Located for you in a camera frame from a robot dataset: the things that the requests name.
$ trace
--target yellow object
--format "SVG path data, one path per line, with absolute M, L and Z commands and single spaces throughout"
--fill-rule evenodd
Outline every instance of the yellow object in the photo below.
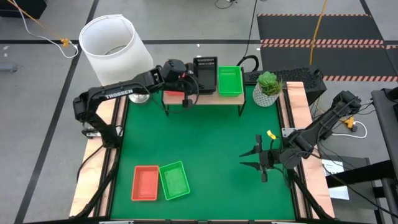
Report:
M 347 127 L 348 128 L 353 128 L 353 126 L 354 126 L 354 117 L 349 117 L 348 119 L 346 119 L 345 121 L 344 121 L 344 123 L 347 125 Z
M 23 9 L 21 9 L 18 5 L 16 5 L 15 3 L 13 3 L 12 0 L 7 0 L 10 4 L 12 4 L 14 7 L 16 7 L 18 10 L 21 10 L 21 12 L 23 14 L 25 14 L 25 16 L 29 17 L 30 19 L 32 19 L 35 23 L 37 23 L 39 26 L 41 26 L 43 29 L 45 29 L 47 32 L 49 32 L 50 34 L 52 34 L 54 37 L 58 38 L 61 40 L 62 45 L 64 47 L 68 47 L 69 46 L 69 39 L 68 38 L 62 38 L 60 35 L 58 35 L 56 32 L 52 32 L 50 29 L 46 28 L 44 25 L 42 25 L 37 19 L 33 18 L 32 16 L 30 16 L 27 12 L 25 12 Z
M 276 139 L 275 134 L 272 134 L 272 133 L 271 133 L 271 130 L 268 130 L 268 131 L 267 131 L 267 134 L 268 134 L 268 136 L 269 136 L 272 140 L 275 140 L 275 139 Z
M 325 12 L 327 4 L 328 4 L 328 0 L 325 0 L 325 2 L 323 3 L 322 12 L 318 19 L 317 28 L 315 28 L 315 32 L 313 33 L 313 38 L 312 38 L 312 42 L 311 42 L 311 52 L 310 52 L 310 65 L 312 65 L 312 52 L 313 52 L 313 46 L 315 44 L 315 38 L 317 37 L 319 25 L 321 24 L 322 16 L 323 16 L 323 13 Z

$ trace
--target white paper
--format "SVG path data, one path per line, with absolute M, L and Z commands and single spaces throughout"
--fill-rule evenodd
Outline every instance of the white paper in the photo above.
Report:
M 340 161 L 331 161 L 328 159 L 322 159 L 322 163 L 331 174 L 338 174 L 340 172 L 344 172 L 343 163 Z M 325 173 L 325 176 L 329 176 L 329 173 L 325 169 L 323 170 L 323 172 Z M 348 189 L 346 186 L 330 188 L 329 194 L 331 198 L 349 200 Z

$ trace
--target succulent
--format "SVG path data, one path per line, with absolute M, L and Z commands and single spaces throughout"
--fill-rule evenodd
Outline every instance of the succulent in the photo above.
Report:
M 271 72 L 259 75 L 257 82 L 261 87 L 261 92 L 267 96 L 279 94 L 283 86 L 282 81 L 279 81 L 277 76 Z

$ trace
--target red tray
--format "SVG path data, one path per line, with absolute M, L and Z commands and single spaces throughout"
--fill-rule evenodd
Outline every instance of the red tray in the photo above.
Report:
M 136 166 L 132 181 L 131 200 L 154 201 L 157 199 L 159 166 Z

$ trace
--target potted plant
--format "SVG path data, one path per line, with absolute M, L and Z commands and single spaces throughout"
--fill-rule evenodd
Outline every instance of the potted plant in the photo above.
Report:
M 256 87 L 253 91 L 253 99 L 259 106 L 270 106 L 282 91 L 283 83 L 271 72 L 264 72 L 259 75 Z

